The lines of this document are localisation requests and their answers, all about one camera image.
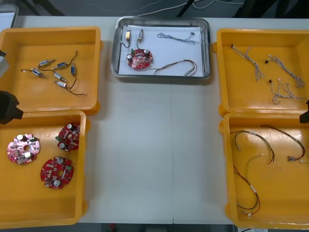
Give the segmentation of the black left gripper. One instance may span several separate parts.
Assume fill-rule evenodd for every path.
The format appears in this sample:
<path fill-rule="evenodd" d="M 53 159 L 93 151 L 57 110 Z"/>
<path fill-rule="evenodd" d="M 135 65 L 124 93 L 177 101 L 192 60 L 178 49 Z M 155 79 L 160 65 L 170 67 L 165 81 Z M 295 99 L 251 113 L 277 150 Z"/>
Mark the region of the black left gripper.
<path fill-rule="evenodd" d="M 18 109 L 19 101 L 15 95 L 1 91 L 0 92 L 0 124 L 6 125 L 13 119 L 22 119 L 23 111 Z"/>

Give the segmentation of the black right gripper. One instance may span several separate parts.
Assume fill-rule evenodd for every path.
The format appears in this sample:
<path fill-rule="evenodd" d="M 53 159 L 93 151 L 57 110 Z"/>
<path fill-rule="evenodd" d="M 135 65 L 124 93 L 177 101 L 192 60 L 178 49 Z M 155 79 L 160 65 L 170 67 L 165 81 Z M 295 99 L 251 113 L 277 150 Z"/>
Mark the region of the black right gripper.
<path fill-rule="evenodd" d="M 309 123 L 309 100 L 306 102 L 308 110 L 299 116 L 300 123 Z"/>

